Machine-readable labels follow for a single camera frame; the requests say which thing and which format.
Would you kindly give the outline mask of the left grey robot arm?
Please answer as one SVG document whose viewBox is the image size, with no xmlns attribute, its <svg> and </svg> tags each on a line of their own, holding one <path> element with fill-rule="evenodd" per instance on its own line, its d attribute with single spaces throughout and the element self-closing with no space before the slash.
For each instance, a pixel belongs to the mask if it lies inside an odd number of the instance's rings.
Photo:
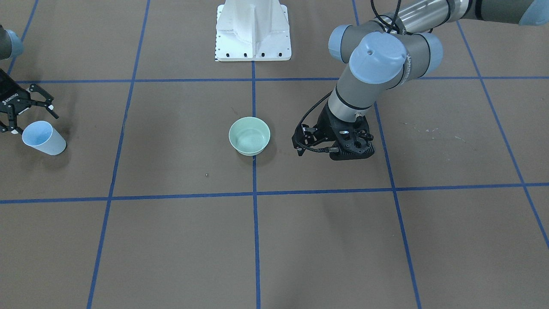
<svg viewBox="0 0 549 309">
<path fill-rule="evenodd" d="M 441 41 L 431 29 L 460 19 L 538 26 L 548 22 L 546 0 L 418 0 L 360 26 L 341 25 L 328 49 L 346 64 L 335 89 L 311 128 L 299 125 L 304 142 L 296 148 L 333 141 L 322 149 L 334 160 L 366 158 L 374 153 L 365 116 L 385 90 L 437 69 Z"/>
</svg>

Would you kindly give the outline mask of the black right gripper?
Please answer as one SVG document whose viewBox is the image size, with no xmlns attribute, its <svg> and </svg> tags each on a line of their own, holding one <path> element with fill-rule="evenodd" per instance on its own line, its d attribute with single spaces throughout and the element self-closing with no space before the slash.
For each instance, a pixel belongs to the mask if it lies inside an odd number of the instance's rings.
<svg viewBox="0 0 549 309">
<path fill-rule="evenodd" d="M 31 100 L 31 105 L 43 107 L 55 119 L 59 115 L 55 113 L 53 106 L 53 96 L 38 84 L 31 84 L 29 92 L 20 87 L 4 70 L 0 69 L 0 111 L 7 115 L 8 125 L 0 122 L 1 133 L 11 132 L 12 134 L 22 135 L 23 129 L 19 127 L 17 116 L 30 108 L 26 100 L 30 99 L 30 93 L 40 94 L 44 100 Z"/>
</svg>

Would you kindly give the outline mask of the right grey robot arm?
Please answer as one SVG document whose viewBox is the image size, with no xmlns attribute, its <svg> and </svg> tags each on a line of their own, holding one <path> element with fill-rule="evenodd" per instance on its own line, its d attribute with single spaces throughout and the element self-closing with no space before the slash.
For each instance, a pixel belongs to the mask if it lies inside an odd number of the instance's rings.
<svg viewBox="0 0 549 309">
<path fill-rule="evenodd" d="M 0 58 L 12 59 L 24 51 L 22 40 L 14 31 L 0 26 Z M 0 112 L 6 114 L 8 123 L 0 122 L 1 132 L 22 134 L 24 129 L 18 125 L 18 117 L 31 107 L 45 108 L 55 119 L 54 97 L 38 84 L 32 83 L 29 88 L 22 88 L 7 72 L 0 70 Z"/>
</svg>

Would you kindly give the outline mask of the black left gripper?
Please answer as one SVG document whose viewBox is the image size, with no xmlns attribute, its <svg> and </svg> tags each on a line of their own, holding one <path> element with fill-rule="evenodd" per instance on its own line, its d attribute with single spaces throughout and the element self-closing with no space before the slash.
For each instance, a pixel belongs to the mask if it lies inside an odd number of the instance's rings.
<svg viewBox="0 0 549 309">
<path fill-rule="evenodd" d="M 335 116 L 327 104 L 324 105 L 318 116 L 316 127 L 322 138 L 327 142 L 333 142 L 331 148 L 339 151 L 352 151 L 354 141 L 352 139 L 353 123 L 342 121 Z"/>
</svg>

